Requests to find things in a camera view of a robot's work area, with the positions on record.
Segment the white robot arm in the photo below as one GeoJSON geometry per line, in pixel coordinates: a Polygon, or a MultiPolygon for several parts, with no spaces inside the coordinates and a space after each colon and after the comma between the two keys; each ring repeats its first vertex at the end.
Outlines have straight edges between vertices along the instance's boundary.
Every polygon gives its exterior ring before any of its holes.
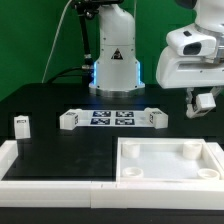
{"type": "MultiPolygon", "coordinates": [[[[224,0],[175,0],[196,11],[195,22],[166,36],[156,70],[164,89],[185,88],[189,118],[216,107],[224,90],[224,0]]],[[[99,8],[100,56],[94,63],[90,92],[124,97],[142,91],[140,63],[135,57],[135,20],[112,3],[99,8]]]]}

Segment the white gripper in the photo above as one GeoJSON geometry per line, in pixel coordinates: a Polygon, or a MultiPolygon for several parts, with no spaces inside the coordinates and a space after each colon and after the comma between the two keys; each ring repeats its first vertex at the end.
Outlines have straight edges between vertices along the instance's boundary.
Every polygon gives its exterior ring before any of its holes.
{"type": "Polygon", "coordinates": [[[213,87],[210,93],[213,98],[216,98],[223,91],[224,63],[211,64],[204,62],[201,57],[181,57],[170,47],[166,47],[158,61],[156,80],[164,89],[187,88],[186,116],[194,118],[195,95],[193,88],[213,87]]]}

